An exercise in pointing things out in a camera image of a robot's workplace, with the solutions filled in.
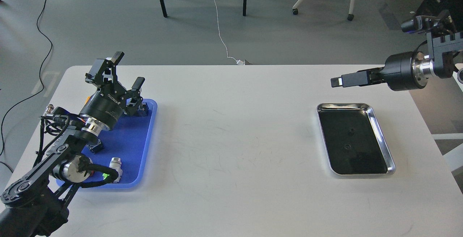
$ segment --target gray floor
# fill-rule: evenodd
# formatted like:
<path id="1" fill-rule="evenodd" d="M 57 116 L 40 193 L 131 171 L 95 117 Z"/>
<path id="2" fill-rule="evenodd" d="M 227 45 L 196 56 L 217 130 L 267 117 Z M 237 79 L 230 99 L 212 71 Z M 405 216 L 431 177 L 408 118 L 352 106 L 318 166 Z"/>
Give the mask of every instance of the gray floor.
<path id="1" fill-rule="evenodd" d="M 3 1 L 1 115 L 37 91 L 38 70 L 50 47 L 36 29 L 44 0 Z M 46 88 L 6 117 L 0 161 L 18 163 L 68 67 L 91 65 L 115 51 L 126 53 L 121 64 L 235 64 L 218 37 L 213 0 L 165 1 L 168 18 L 159 0 L 48 0 L 40 21 L 54 44 L 42 70 Z M 349 0 L 306 0 L 297 16 L 291 10 L 297 0 L 248 0 L 247 17 L 241 16 L 242 0 L 216 1 L 230 56 L 252 64 L 383 64 L 425 39 L 400 31 L 422 0 L 356 0 L 352 22 L 346 19 Z M 463 132 L 462 92 L 453 79 L 433 80 L 412 96 L 432 133 Z M 456 144 L 438 142 L 444 153 Z M 0 166 L 0 188 L 9 178 Z"/>

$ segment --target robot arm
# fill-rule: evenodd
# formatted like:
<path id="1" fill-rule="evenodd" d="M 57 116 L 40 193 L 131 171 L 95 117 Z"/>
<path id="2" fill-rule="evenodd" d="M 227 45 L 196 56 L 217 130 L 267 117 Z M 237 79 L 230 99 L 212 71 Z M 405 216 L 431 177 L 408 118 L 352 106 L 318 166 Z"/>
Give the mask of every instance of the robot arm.
<path id="1" fill-rule="evenodd" d="M 426 33 L 429 55 L 403 52 L 387 58 L 385 66 L 344 74 L 331 79 L 331 87 L 367 86 L 386 82 L 395 91 L 423 89 L 430 77 L 445 79 L 452 76 L 456 67 L 455 53 L 463 50 L 463 32 L 456 32 L 447 10 L 439 16 L 416 16 L 402 23 L 402 31 Z"/>
<path id="2" fill-rule="evenodd" d="M 7 207 L 0 214 L 0 236 L 49 236 L 68 221 L 68 205 L 80 187 L 101 186 L 118 178 L 116 170 L 91 163 L 81 152 L 87 144 L 98 141 L 101 130 L 112 130 L 122 113 L 140 114 L 138 110 L 146 108 L 140 97 L 143 77 L 137 78 L 131 90 L 125 90 L 117 81 L 116 65 L 123 56 L 123 52 L 117 52 L 111 59 L 98 59 L 86 74 L 85 81 L 95 85 L 97 91 L 79 115 L 63 108 L 52 112 L 47 107 L 48 111 L 41 117 L 42 130 L 44 120 L 53 120 L 62 129 L 44 149 L 41 133 L 40 149 L 33 169 L 11 184 L 0 197 Z M 91 171 L 109 176 L 102 181 L 84 182 Z M 48 188 L 50 175 L 64 181 L 55 192 Z"/>

